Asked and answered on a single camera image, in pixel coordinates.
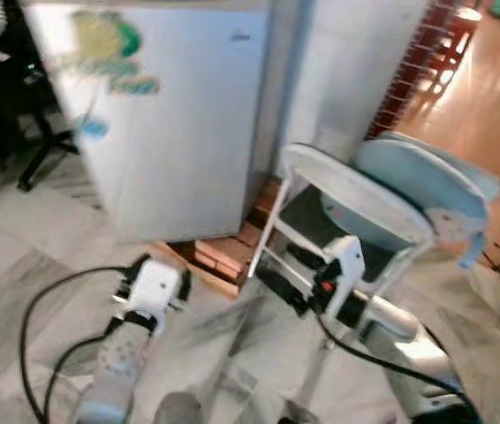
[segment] black office chair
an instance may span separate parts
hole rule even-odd
[[[20,8],[16,2],[6,1],[5,9],[8,24],[0,36],[0,123],[18,130],[18,124],[13,121],[19,115],[30,114],[41,133],[40,148],[20,175],[17,185],[18,189],[28,192],[32,189],[34,174],[53,148],[74,154],[79,152],[73,144],[65,143],[72,139],[72,132],[54,134],[44,116],[45,109],[57,106],[56,97]],[[0,169],[4,168],[2,151],[0,146]]]

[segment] white refrigerator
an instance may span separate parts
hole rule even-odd
[[[291,37],[271,38],[278,5],[26,1],[58,100],[122,239],[239,230],[277,150],[292,60]],[[294,30],[288,17],[297,12],[283,15],[284,31]]]

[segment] baby high chair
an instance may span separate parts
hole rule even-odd
[[[485,243],[489,202],[500,194],[497,176],[398,132],[361,143],[349,163],[290,144],[284,165],[248,274],[265,253],[307,286],[303,273],[268,246],[274,228],[325,261],[331,241],[357,236],[366,263],[359,284],[381,295],[437,242],[469,241],[459,265],[471,266]]]

